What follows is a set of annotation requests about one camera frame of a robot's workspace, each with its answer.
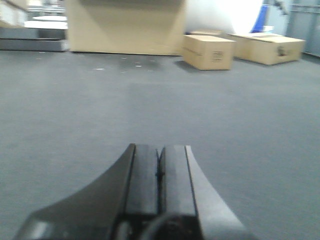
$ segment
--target floor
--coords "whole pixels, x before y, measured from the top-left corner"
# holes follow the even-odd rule
[[[191,145],[261,240],[320,239],[320,60],[199,71],[181,57],[0,51],[0,239],[129,143]]]

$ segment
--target printed label on box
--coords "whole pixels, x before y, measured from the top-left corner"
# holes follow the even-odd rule
[[[220,63],[223,61],[224,52],[223,51],[213,51],[212,52],[212,63]]]

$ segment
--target cardboard box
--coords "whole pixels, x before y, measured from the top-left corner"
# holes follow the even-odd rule
[[[305,41],[272,33],[230,34],[236,58],[265,65],[299,60]]]
[[[211,30],[211,29],[199,29],[196,31],[190,31],[188,32],[189,35],[201,35],[201,36],[212,36],[212,37],[218,37],[218,38],[224,38],[225,33],[221,30]]]
[[[71,51],[181,55],[186,0],[68,0]]]
[[[235,42],[206,35],[185,35],[183,60],[200,70],[229,70]]]

